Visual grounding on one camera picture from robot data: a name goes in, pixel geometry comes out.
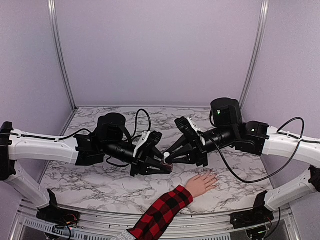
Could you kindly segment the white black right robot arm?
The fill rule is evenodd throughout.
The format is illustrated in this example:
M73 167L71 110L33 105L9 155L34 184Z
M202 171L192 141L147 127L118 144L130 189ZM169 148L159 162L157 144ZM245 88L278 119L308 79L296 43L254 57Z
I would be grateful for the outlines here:
M175 120L182 136L163 154L165 164L181 163L206 167L208 154L220 152L225 147L256 156L279 156L289 161L309 164L300 176L271 191L264 191L255 198L247 219L258 224L281 206L320 190L320 142L293 134L258 121L243 122L240 103L222 97L210 104L209 119L213 129L203 132L188 117Z

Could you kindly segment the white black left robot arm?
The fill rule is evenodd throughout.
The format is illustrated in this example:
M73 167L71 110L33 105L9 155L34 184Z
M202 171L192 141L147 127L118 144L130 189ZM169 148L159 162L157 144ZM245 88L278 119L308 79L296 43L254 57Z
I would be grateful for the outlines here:
M97 127L88 135L76 132L65 137L27 133L6 121L0 128L0 179L43 210L51 222L58 223L64 215L55 194L27 174L19 160L92 166L109 156L129 164L132 177L170 174L171 166L162 162L163 154L156 148L161 138L158 131L144 131L134 144L126 118L116 112L99 117Z

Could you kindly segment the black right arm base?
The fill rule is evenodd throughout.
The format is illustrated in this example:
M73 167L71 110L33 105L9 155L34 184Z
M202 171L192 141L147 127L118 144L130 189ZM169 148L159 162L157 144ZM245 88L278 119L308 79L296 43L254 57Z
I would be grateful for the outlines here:
M230 223L234 229L251 227L274 220L273 211L265 206L267 193L264 191L256 196L252 209L234 212L230 215Z

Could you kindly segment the person's bare hand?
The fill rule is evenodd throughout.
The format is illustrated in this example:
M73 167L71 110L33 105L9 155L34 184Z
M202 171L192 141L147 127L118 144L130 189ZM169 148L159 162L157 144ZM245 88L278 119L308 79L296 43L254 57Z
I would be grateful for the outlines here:
M217 175L211 171L199 174L189 179L185 185L185 189L193 198L200 197L205 193L216 188L218 182Z

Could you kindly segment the red black plaid sleeve forearm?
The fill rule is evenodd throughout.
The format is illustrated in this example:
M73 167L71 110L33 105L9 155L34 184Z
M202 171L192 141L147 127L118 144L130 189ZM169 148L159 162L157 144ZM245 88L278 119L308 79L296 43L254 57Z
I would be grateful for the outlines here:
M158 240L175 216L192 202L192 195L179 185L158 198L135 226L127 231L137 240Z

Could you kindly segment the red glitter nail polish bottle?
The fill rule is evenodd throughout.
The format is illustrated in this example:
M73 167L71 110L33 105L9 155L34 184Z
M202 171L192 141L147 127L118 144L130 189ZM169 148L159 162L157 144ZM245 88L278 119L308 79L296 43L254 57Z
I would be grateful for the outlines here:
M164 161L161 162L161 166L166 170L166 171L169 171L169 172L172 172L173 171L173 164L171 163L165 163Z

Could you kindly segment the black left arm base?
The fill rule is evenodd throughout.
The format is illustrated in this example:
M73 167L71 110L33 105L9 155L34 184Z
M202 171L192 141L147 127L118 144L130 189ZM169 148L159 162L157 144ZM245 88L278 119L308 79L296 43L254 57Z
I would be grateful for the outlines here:
M38 209L36 217L40 220L58 224L58 226L76 227L79 223L78 211L58 207L55 194L48 189L49 205Z

